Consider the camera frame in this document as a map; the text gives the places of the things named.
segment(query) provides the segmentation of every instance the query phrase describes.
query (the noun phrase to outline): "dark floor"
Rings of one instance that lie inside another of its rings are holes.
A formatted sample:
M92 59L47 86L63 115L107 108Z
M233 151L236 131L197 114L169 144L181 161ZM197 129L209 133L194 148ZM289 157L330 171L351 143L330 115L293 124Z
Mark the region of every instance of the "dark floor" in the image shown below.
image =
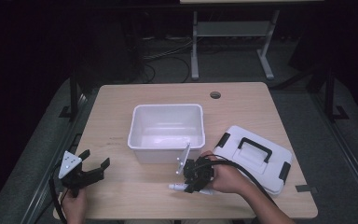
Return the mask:
M209 46L208 50L216 52L200 54L198 82L262 81L274 86L297 74L296 69L287 65L296 42L274 41L271 44L268 59L276 76L271 81L264 77L255 54L259 44L260 41L255 40L245 45L234 41L230 47L225 48ZM156 54L181 46L182 43L149 40L146 45L150 54ZM188 52L184 52L147 63L144 76L132 83L143 83L145 80L150 83L181 82L187 76L189 56ZM296 222L358 223L358 183L343 156L340 142L331 129L332 123L326 119L318 105L324 98L323 91L320 94L308 93L306 86L309 80L306 77L284 90L271 91L304 176L315 189L312 195L319 215L314 219ZM339 82L336 84L336 104L342 105L350 116L350 119L338 120L336 126L358 159L358 107L348 90ZM28 218L33 220L41 213L41 208L49 202L49 196L38 197L40 195L35 195L35 192L40 190L39 193L44 195L46 188L39 184L46 167L57 150L68 148L76 134L82 132L97 92L98 89L94 89L88 95L76 123L71 124L68 119L58 118L62 108L69 105L68 81L62 84L0 194L0 223L26 222ZM7 202L16 205L7 206ZM59 223L51 213L52 206L38 223ZM88 223L112 222L88 220Z

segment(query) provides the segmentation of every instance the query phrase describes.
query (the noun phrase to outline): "white plastic container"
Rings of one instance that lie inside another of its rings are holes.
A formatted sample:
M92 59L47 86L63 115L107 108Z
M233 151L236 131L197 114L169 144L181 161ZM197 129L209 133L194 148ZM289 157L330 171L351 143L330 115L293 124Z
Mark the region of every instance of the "white plastic container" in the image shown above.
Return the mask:
M140 163L177 163L190 144L196 159L205 145L200 105L137 105L132 114L128 146Z
M293 161L288 149L236 125L225 132L213 153L245 168L271 195L281 193Z

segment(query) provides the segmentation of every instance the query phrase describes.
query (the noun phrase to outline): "black cable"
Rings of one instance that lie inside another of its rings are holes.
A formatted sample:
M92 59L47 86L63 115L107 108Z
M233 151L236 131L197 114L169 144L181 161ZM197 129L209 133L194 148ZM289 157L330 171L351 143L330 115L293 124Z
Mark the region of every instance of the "black cable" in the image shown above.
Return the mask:
M222 158L222 159L225 160L225 161L229 161L229 159L227 159L227 158L225 158L225 157L223 157L223 156L214 155L214 154L205 155L205 156L203 156L202 158L207 158L207 157L209 157L209 156L220 157L220 158Z
M173 39L173 38L165 37L164 40L168 40L168 41L171 41L171 42L177 43L177 44L183 44L185 42L188 42L188 40L191 40L191 38L190 37L183 37L183 38Z
M60 201L60 206L62 207L62 201L65 198L66 194L68 193L69 189L66 189L66 192L62 195L61 197L61 201Z
M299 72L298 74L296 74L293 77L290 77L286 81L284 81L276 86L270 86L268 88L270 90L283 90L286 87L289 87L290 85L298 82L300 79L310 76L310 75L314 74L315 72L317 72L319 69L323 69L323 68L324 68L324 65L322 63L316 63L315 65L313 65L311 68L307 69L306 71Z
M199 54L217 54L223 51L226 51L228 48L225 48L218 44L213 42L211 38L207 38L204 41L200 41L199 45L197 46L197 53Z
M174 54L174 53L178 53L178 52L180 52L182 50L189 49L191 47L192 47L192 41L186 43L185 45L183 45L181 47L175 48L175 49L170 49L168 51L158 53L158 54L155 54L155 55L144 56L144 59L145 60L154 60L154 59L162 58L164 56Z
M173 57L173 56L170 56L170 57L159 57L159 58L156 58L156 59L151 59L151 60L149 60L149 62L153 62L153 61L156 61L156 60L163 60L163 59L175 59L175 60L179 60L179 61L181 61L181 62L183 62L184 64L185 64L185 66L186 66L186 68L187 68L187 73L186 73L186 77L185 77L185 79L183 79L183 81L181 81L181 83L185 83L186 81L187 81L187 79L190 77L190 71L191 71L191 69L190 69L190 65L188 65L188 63L185 61L185 60L183 60L183 59L181 59L181 58L178 58L178 57Z
M54 207L56 209L56 212L57 212L58 216L60 217L61 222L66 224L67 221L66 221L65 215L62 212L62 207L60 205L60 202L58 201L57 193L55 191L55 184L54 184L54 173L55 173L55 170L61 166L61 163L62 163L62 161L59 161L54 166L54 168L51 170L50 180L48 181L48 185L50 188L50 194L51 194L52 201L54 202Z
M148 84L148 83L151 83L153 81L153 79L155 78L156 76L156 69L150 65L150 64L145 64L145 67L148 67L152 70L153 74L152 74L152 77L149 78L149 76L147 75L147 73L145 72L145 76L146 76L146 81L143 81L144 84Z
M257 181L257 179L252 176L245 168L241 167L239 164L237 164L236 162L234 161L210 161L210 162L207 162L207 163L204 163L202 165L199 165L199 166L196 166L193 168L193 171L196 171L198 170L199 168L201 167L204 167L204 166L211 166L211 165L230 165L230 166L233 166L237 169L239 169L240 171L242 171L244 174L246 174L246 176L249 177L249 179L252 180L252 182L261 190L261 192L273 203L275 204L276 206L278 206L273 200L272 198L269 196L269 194L266 192L266 190L263 188L263 186L261 186L261 184Z

